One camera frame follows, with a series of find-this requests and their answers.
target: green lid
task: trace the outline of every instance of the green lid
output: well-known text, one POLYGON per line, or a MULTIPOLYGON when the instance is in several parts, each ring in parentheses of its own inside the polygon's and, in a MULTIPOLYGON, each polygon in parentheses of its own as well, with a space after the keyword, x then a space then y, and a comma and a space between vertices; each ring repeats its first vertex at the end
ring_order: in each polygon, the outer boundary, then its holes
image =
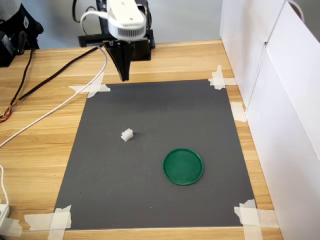
POLYGON ((162 167, 164 175, 170 182, 188 186, 199 180, 204 171, 204 162, 195 151, 177 148, 167 154, 162 167))

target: power strip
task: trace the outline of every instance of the power strip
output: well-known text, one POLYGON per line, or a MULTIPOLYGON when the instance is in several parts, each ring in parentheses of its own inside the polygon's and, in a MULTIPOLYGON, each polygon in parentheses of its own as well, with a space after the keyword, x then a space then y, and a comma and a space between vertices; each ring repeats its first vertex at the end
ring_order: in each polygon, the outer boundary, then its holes
POLYGON ((9 213, 10 213, 10 207, 8 206, 6 208, 6 204, 0 204, 0 229, 2 227, 2 223, 4 222, 5 218, 8 217, 9 213))

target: robotic arm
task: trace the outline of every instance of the robotic arm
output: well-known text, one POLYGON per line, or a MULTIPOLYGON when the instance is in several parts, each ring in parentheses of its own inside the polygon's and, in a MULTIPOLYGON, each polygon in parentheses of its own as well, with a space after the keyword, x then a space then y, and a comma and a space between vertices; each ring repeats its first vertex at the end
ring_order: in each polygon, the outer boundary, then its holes
POLYGON ((131 61, 151 59, 155 40, 147 0, 96 0, 102 34, 79 36, 81 47, 104 45, 122 81, 129 80, 131 61))

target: wooden table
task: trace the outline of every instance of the wooden table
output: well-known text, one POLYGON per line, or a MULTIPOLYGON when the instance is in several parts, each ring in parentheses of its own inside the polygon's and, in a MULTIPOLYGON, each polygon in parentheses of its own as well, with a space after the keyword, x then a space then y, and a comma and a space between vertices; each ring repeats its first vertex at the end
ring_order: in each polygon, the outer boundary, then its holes
MULTIPOLYGON (((87 50, 36 50, 22 91, 30 90, 87 50)), ((29 54, 26 51, 24 55, 17 56, 10 67, 0 68, 1 112, 21 82, 29 54)), ((97 50, 21 102, 11 118, 0 124, 0 143, 70 97, 74 90, 68 86, 88 83, 101 69, 103 61, 103 55, 97 50)), ((234 78, 221 40, 158 44, 152 51, 151 61, 131 63, 129 82, 209 79, 218 65, 221 65, 225 78, 234 78)), ((102 83, 120 82, 118 72, 109 60, 102 83)), ((231 102, 243 102, 237 86, 226 88, 231 102)), ((0 164, 5 169, 4 181, 10 199, 10 218, 20 220, 23 239, 47 239, 48 232, 29 231, 24 215, 54 211, 86 97, 87 93, 79 94, 66 106, 0 148, 0 164)), ((248 123, 236 121, 235 124, 257 206, 273 210, 248 123)), ((282 239, 278 228, 263 228, 262 234, 266 240, 282 239)), ((64 239, 243 240, 244 232, 242 227, 72 230, 65 232, 64 239)))

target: masking tape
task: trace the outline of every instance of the masking tape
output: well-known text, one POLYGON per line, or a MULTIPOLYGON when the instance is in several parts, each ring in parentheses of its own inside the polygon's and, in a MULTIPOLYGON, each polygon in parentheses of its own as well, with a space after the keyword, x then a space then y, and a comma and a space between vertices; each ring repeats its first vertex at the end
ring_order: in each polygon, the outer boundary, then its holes
POLYGON ((4 218, 1 228, 0 235, 8 237, 20 237, 22 234, 22 226, 19 225, 19 220, 4 218))
MULTIPOLYGON (((87 98, 93 97, 97 92, 110 92, 111 89, 107 87, 105 84, 101 84, 102 80, 104 79, 104 73, 102 72, 96 80, 94 80, 89 86, 87 86, 85 89, 81 91, 81 93, 88 93, 87 98)), ((82 89, 84 85, 80 86, 69 86, 69 88, 75 90, 78 92, 80 89, 82 89)))
POLYGON ((231 102, 231 111, 235 121, 247 121, 247 117, 241 102, 231 102))
POLYGON ((275 211, 257 209, 254 199, 235 206, 234 212, 243 225, 245 240, 262 240, 261 227, 279 228, 275 211))
POLYGON ((210 86, 214 86, 215 89, 225 89, 226 85, 236 86, 237 82, 235 78, 224 78, 221 65, 218 66, 217 71, 212 73, 212 78, 208 79, 210 86))
POLYGON ((65 229, 71 228, 71 205, 57 208, 54 213, 28 214, 24 220, 30 225, 30 231, 49 231, 48 240, 62 240, 65 229))

